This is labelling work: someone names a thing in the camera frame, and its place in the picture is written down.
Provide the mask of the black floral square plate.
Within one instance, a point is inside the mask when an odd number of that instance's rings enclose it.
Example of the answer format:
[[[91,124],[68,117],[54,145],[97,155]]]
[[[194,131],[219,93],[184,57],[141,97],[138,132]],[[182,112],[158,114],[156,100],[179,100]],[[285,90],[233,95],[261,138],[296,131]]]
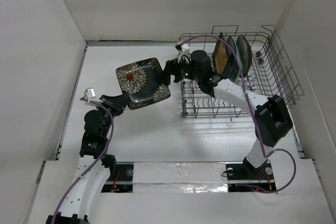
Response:
[[[171,96],[169,87],[156,79],[162,71],[157,58],[149,58],[116,68],[120,89],[129,95],[130,110],[153,105]]]

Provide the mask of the yellow square plate black rim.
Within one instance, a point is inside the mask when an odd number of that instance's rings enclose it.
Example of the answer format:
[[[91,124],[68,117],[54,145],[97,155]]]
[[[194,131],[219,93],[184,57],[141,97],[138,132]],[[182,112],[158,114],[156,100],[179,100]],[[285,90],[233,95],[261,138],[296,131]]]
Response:
[[[213,68],[217,74],[224,74],[224,71],[227,67],[229,56],[226,48],[226,44],[223,43],[224,36],[221,32],[219,35],[219,40],[216,42],[216,46],[214,48],[212,54]]]

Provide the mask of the teal square plate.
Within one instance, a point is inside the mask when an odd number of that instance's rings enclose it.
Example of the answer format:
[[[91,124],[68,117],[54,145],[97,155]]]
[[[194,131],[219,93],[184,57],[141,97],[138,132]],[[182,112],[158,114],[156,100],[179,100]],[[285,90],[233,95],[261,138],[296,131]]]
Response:
[[[238,65],[233,54],[235,53],[238,56],[236,50],[236,44],[232,36],[228,36],[226,42],[228,44],[228,46],[226,46],[228,52],[228,64],[226,66],[224,76],[230,81],[235,82],[236,79],[238,78],[239,73]]]

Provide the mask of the round cream plate brown rim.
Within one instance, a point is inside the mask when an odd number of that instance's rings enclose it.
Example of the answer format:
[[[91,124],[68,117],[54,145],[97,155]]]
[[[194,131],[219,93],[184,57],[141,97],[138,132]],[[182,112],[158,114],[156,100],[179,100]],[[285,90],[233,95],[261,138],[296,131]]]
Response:
[[[253,53],[250,43],[243,34],[237,38],[236,45],[240,53],[240,59],[243,65],[243,76],[246,77],[252,65]]]

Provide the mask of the pale green rectangular plate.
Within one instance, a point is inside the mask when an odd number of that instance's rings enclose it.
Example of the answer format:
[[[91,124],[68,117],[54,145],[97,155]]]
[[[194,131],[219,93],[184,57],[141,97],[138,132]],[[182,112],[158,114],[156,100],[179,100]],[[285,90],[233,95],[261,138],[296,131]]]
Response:
[[[237,59],[240,60],[240,53],[239,53],[238,46],[236,43],[234,43],[234,46],[235,46],[235,53],[236,53]]]

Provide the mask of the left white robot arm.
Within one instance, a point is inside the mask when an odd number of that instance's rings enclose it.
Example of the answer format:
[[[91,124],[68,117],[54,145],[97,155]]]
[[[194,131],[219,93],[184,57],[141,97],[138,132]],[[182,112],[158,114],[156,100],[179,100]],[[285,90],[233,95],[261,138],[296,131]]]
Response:
[[[120,116],[128,94],[102,95],[96,98],[85,92],[82,101],[94,109],[84,116],[78,165],[71,185],[59,201],[47,223],[90,223],[99,194],[107,180],[119,177],[114,155],[107,153],[114,131],[114,118]]]

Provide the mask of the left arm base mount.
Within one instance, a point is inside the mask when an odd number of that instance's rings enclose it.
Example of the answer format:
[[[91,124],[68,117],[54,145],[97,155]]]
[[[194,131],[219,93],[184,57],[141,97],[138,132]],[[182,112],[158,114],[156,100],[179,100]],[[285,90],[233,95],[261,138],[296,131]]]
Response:
[[[134,163],[117,163],[117,171],[105,182],[102,193],[132,193]]]

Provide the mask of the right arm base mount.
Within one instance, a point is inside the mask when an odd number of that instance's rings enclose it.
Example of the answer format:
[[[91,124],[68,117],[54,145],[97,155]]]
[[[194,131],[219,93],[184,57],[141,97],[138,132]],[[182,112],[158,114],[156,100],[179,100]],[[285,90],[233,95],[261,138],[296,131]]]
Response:
[[[276,184],[270,161],[255,170],[244,163],[226,163],[222,177],[227,179],[228,191],[233,192],[266,192],[276,191]]]

